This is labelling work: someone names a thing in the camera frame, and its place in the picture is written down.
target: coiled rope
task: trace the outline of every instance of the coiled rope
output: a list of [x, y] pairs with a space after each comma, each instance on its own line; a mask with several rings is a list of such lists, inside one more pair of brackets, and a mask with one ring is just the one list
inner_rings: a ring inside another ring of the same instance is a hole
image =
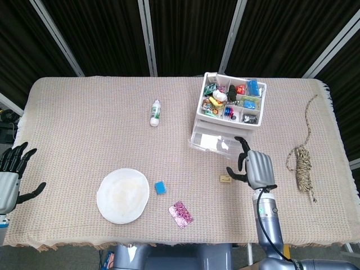
[[291, 155], [293, 154], [293, 152], [295, 152], [295, 155], [296, 155], [296, 182], [298, 184], [298, 188], [301, 192], [310, 192], [311, 196], [313, 198], [313, 201], [315, 203], [317, 202], [317, 200], [314, 196], [314, 189], [313, 189], [313, 186], [311, 184], [311, 179], [310, 179], [310, 170], [311, 170], [310, 153], [308, 150], [305, 149], [305, 146], [308, 143], [308, 141], [310, 139], [310, 135], [311, 135], [311, 128], [310, 128], [309, 119], [308, 119], [308, 110], [309, 110], [310, 103], [316, 97], [317, 97], [317, 94], [315, 96], [313, 96], [311, 98], [311, 100], [309, 100], [308, 104], [306, 105], [306, 109], [305, 109], [305, 121], [306, 121], [306, 126], [308, 127], [308, 135], [306, 137], [306, 140], [302, 145], [293, 148], [290, 151], [290, 153], [288, 154], [287, 159], [286, 159], [287, 169], [289, 171], [293, 172], [294, 169], [291, 169], [289, 167], [289, 159], [291, 158]]

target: robotic arm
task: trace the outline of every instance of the robotic arm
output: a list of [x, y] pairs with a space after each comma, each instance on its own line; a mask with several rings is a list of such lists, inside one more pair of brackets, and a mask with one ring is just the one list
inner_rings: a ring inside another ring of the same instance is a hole
[[244, 153], [239, 154], [238, 169], [245, 161], [246, 174], [236, 174], [227, 167], [228, 174], [235, 180], [247, 182], [255, 191], [253, 205], [259, 244], [266, 253], [259, 270], [359, 270], [356, 266], [333, 260], [288, 259], [282, 253], [284, 242], [276, 208], [275, 197], [270, 190], [276, 188], [271, 159], [268, 155], [252, 151], [242, 137], [235, 137], [242, 145]]
[[45, 188], [46, 183], [41, 183], [31, 193], [20, 195], [19, 188], [26, 165], [37, 151], [32, 149], [21, 158], [23, 151], [28, 146], [24, 142], [14, 149], [7, 149], [0, 157], [0, 246], [3, 245], [7, 227], [9, 226], [6, 215], [12, 212], [17, 204], [22, 204], [38, 196]]

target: pink blister pack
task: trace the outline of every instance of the pink blister pack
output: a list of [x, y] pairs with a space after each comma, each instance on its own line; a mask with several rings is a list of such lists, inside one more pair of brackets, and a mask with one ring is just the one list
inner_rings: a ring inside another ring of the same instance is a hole
[[178, 201], [176, 204], [169, 208], [171, 216], [175, 219], [180, 229], [185, 228], [189, 223], [193, 221], [192, 216], [186, 210], [184, 204]]

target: white bottle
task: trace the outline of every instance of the white bottle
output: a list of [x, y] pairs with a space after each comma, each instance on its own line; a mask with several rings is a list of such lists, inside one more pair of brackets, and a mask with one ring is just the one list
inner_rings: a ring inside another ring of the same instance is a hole
[[155, 100], [154, 104], [152, 104], [150, 125], [152, 127], [157, 127], [159, 125], [159, 118], [160, 118], [160, 101]]

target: white plate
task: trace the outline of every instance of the white plate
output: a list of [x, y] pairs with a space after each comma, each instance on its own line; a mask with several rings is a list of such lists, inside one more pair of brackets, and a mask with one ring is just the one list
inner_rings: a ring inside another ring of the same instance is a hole
[[108, 221], [125, 224], [140, 217], [149, 192], [145, 175], [134, 169], [119, 169], [103, 179], [96, 194], [96, 203], [101, 215]]

